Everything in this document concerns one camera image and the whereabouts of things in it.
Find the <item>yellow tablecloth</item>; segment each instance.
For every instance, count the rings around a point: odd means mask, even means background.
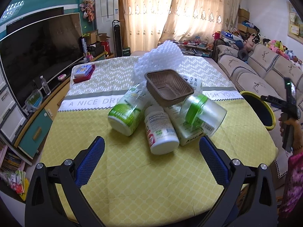
[[[211,138],[244,165],[270,165],[278,154],[269,133],[245,100],[218,101],[227,116]],[[111,129],[107,110],[59,112],[41,161],[60,165],[86,149],[97,135],[105,152],[81,191],[106,226],[157,226],[209,210],[222,192],[198,147],[199,140],[166,155],[150,153],[142,122],[126,137]],[[75,218],[61,186],[68,217]]]

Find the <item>curtain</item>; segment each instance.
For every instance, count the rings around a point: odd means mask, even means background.
[[[123,0],[127,44],[131,51],[157,47],[172,0]]]
[[[192,40],[199,35],[212,43],[213,33],[234,28],[239,4],[240,0],[172,0],[160,41]]]

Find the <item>green bottle cap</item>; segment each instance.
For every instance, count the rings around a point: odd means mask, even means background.
[[[185,120],[188,123],[190,123],[191,125],[193,124],[196,115],[201,112],[201,109],[203,108],[203,106],[207,100],[208,100],[208,97],[203,94],[195,96],[195,99],[191,103],[191,105],[187,111],[187,114],[185,116]]]

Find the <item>flat screen tv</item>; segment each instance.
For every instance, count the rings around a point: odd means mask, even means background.
[[[0,41],[0,59],[6,79],[19,105],[25,105],[33,80],[41,87],[75,63],[83,53],[80,14],[60,15],[27,25]]]
[[[35,23],[37,21],[40,21],[42,19],[47,19],[50,17],[58,16],[64,14],[63,7],[56,7],[51,9],[42,10],[37,13],[33,13],[27,16],[22,17],[21,19],[15,20],[14,22],[8,24],[6,26],[6,34],[11,34],[14,31],[27,26],[31,23]]]

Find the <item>hand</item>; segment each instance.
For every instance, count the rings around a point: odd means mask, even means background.
[[[282,118],[279,118],[279,125],[280,125],[280,132],[281,132],[281,136],[283,136],[283,124],[286,125],[292,125],[294,127],[294,142],[292,145],[293,149],[298,149],[300,147],[303,146],[303,132],[302,132],[302,128],[301,128],[301,124],[299,122],[299,120],[295,120],[294,118],[290,118],[284,122],[282,122]]]

